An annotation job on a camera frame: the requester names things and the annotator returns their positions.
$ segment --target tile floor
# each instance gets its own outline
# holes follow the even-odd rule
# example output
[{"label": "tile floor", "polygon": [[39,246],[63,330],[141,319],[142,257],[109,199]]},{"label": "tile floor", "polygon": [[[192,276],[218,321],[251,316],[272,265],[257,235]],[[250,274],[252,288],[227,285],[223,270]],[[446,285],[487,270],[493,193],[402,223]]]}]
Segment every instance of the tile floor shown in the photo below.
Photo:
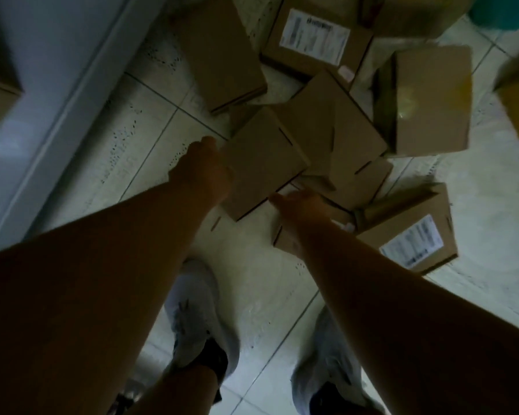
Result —
[{"label": "tile floor", "polygon": [[[235,0],[258,49],[279,0]],[[340,11],[343,0],[328,3]],[[352,95],[367,114],[374,70],[396,47],[420,40],[377,40]],[[421,181],[450,190],[460,258],[428,279],[519,327],[519,142],[492,87],[500,68],[519,55],[519,31],[479,31],[459,20],[432,43],[473,48],[474,107],[469,150],[394,160],[379,193]],[[263,66],[269,83],[258,103],[287,100],[302,85]],[[83,146],[43,210],[35,232],[49,230],[115,204],[167,180],[187,146],[203,135],[228,139],[226,115],[211,117],[173,34],[161,23],[104,106]],[[223,386],[215,415],[295,413],[289,378],[323,301],[304,264],[270,246],[276,213],[264,204],[238,224],[221,209],[206,218],[192,254],[219,277],[222,316],[238,331],[241,360]],[[152,382],[168,363],[173,336],[162,311],[137,361],[134,377]],[[366,388],[377,396],[365,377]]]}]

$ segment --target white sneaker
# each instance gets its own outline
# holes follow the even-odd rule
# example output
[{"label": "white sneaker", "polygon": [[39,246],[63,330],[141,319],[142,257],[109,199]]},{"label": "white sneaker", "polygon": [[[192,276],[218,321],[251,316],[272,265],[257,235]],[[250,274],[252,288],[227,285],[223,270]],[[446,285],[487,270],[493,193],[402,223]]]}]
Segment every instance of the white sneaker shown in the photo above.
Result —
[{"label": "white sneaker", "polygon": [[310,415],[311,399],[325,384],[330,383],[336,386],[345,401],[384,413],[382,406],[363,391],[360,363],[327,307],[317,318],[313,338],[313,355],[297,367],[292,376],[292,399],[297,412]]},{"label": "white sneaker", "polygon": [[168,370],[183,368],[196,360],[206,341],[213,339],[225,352],[227,369],[221,382],[238,364],[237,336],[219,319],[219,288],[212,270],[203,262],[189,259],[173,284],[164,305],[175,334],[173,361]]}]

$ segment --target leg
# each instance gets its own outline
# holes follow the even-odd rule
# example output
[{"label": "leg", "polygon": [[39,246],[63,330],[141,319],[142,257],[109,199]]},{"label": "leg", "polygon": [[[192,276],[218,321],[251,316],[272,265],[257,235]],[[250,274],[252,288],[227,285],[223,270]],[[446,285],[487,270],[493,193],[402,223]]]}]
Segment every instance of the leg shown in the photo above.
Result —
[{"label": "leg", "polygon": [[207,265],[186,261],[165,309],[175,333],[173,361],[130,415],[207,415],[238,364],[235,334],[219,320],[217,281]]},{"label": "leg", "polygon": [[361,386],[361,366],[325,307],[317,319],[315,350],[292,376],[300,415],[370,415],[382,407]]}]

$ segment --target shoe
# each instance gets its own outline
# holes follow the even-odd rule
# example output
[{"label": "shoe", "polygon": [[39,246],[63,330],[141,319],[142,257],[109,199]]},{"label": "shoe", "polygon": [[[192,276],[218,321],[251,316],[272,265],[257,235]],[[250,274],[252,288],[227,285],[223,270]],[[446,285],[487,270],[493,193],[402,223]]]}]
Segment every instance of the shoe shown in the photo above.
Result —
[{"label": "shoe", "polygon": [[292,376],[292,400],[300,415],[310,415],[311,399],[326,384],[333,384],[343,401],[361,407],[381,405],[363,391],[361,366],[325,307],[318,316],[313,334],[314,352]]},{"label": "shoe", "polygon": [[[223,372],[216,372],[221,385],[236,369],[240,344],[235,333],[219,319],[219,287],[212,270],[199,260],[185,261],[164,308],[175,334],[173,360],[168,370],[191,364],[202,354],[206,342],[210,344],[213,340],[217,345],[213,352],[220,349],[226,354],[218,356],[227,360]],[[213,366],[219,367],[219,364],[213,363]]]}]

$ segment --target barcode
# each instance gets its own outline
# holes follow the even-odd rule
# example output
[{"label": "barcode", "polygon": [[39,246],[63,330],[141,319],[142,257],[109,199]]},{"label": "barcode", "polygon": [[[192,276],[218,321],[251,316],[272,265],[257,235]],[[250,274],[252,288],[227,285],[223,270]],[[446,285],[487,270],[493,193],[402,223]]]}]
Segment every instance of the barcode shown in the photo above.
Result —
[{"label": "barcode", "polygon": [[294,42],[296,42],[296,36],[298,35],[298,30],[300,29],[301,22],[302,22],[302,18],[300,18],[300,17],[296,18],[296,21],[294,22],[294,28],[292,29],[292,33],[291,33],[291,39],[289,41],[290,45],[294,45]]},{"label": "barcode", "polygon": [[404,268],[411,269],[444,246],[429,214],[380,247],[380,252]]}]

